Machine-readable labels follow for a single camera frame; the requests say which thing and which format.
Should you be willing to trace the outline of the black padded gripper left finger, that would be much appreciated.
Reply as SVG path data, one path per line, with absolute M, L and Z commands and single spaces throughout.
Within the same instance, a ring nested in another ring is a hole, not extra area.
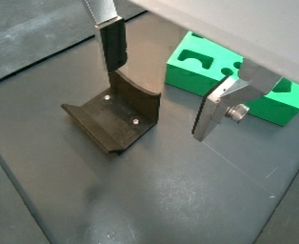
M 118 16 L 113 0 L 81 0 L 94 22 L 105 68 L 116 71 L 126 62 L 126 42 L 124 19 Z

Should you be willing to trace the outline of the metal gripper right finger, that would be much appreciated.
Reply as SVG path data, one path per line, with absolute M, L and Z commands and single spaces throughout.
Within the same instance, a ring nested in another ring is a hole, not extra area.
M 216 87 L 204 97 L 192 134 L 202 141 L 224 117 L 239 123 L 247 115 L 249 108 L 245 103 L 268 94 L 281 76 L 260 66 L 249 59 L 244 59 L 235 80 L 225 76 Z

